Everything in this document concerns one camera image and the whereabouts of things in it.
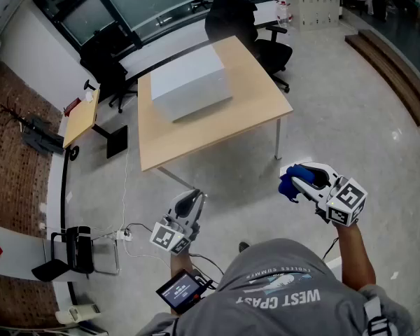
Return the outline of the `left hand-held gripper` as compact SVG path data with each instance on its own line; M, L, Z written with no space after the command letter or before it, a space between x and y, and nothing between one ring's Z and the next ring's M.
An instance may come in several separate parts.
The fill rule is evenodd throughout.
M150 243L177 256L184 252L199 234L198 220L207 195L192 189L176 196L167 213L157 222L150 236Z

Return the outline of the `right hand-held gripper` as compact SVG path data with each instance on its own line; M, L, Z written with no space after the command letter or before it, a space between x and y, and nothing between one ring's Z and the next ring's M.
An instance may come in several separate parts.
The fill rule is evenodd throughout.
M368 193L354 178L346 178L327 164L293 163L283 166L280 174L313 174L292 176L291 182L308 200L316 204L316 213L329 223L349 227L358 222Z

